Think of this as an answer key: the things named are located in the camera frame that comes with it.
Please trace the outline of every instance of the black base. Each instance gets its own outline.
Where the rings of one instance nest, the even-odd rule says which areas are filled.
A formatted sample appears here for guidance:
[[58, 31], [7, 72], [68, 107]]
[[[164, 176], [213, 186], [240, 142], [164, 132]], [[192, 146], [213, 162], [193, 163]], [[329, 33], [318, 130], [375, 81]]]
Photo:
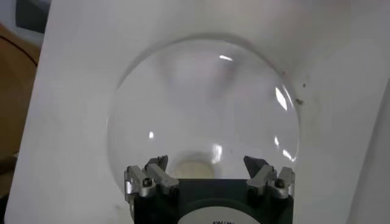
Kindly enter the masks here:
[[242, 211], [260, 223], [292, 224], [294, 200], [276, 200], [267, 193], [261, 198], [247, 192], [247, 180], [180, 179], [179, 195], [163, 195], [134, 201], [135, 224], [177, 223], [187, 213], [209, 206]]

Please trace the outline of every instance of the transparent bowl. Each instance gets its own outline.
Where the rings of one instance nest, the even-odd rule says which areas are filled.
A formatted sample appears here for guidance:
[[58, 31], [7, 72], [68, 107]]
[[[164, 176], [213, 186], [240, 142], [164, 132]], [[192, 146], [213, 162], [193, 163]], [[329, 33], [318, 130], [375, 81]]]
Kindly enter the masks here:
[[169, 156], [166, 171], [177, 178], [249, 178], [244, 156], [294, 169], [299, 148], [283, 79], [258, 54], [222, 40], [176, 41], [136, 58], [107, 131], [121, 189], [127, 166], [157, 156]]

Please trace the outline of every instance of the metal bracket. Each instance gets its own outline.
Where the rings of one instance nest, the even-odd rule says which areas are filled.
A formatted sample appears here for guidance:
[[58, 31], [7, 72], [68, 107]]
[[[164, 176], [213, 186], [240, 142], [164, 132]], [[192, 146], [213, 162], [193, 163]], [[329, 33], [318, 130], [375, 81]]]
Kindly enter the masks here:
[[165, 156], [158, 156], [156, 158], [151, 158], [145, 165], [148, 166], [150, 164], [156, 164], [159, 166], [159, 168], [161, 168], [161, 170], [163, 170], [165, 172], [165, 169], [166, 169], [166, 166], [168, 165], [168, 156], [165, 155]]
[[165, 195], [179, 193], [179, 180], [170, 177], [156, 164], [148, 164], [145, 166], [146, 175], [160, 185], [161, 191]]
[[127, 202], [132, 201], [136, 194], [140, 197], [151, 197], [155, 194], [155, 181], [147, 177], [138, 166], [129, 166], [124, 172], [124, 179]]
[[250, 190], [254, 190], [257, 196], [265, 193], [268, 181], [276, 179], [276, 171], [270, 165], [263, 165], [260, 171], [251, 179], [246, 181]]
[[279, 199], [286, 199], [288, 195], [293, 193], [295, 183], [295, 173], [291, 168], [283, 167], [278, 178], [269, 183], [272, 196]]

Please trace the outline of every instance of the bolt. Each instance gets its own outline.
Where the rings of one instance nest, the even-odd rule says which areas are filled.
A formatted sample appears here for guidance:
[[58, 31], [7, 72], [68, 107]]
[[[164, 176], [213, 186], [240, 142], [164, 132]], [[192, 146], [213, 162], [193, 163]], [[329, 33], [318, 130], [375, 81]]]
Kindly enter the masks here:
[[150, 177], [147, 177], [142, 181], [142, 186], [144, 187], [150, 187], [152, 186], [152, 184], [153, 184], [153, 179], [151, 179]]

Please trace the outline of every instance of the white label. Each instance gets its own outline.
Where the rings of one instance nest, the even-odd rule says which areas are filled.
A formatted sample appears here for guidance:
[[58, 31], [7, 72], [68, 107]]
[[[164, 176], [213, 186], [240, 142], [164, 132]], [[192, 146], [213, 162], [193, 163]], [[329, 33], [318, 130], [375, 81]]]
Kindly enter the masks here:
[[206, 207], [184, 215], [178, 224], [260, 224], [251, 216], [227, 207]]

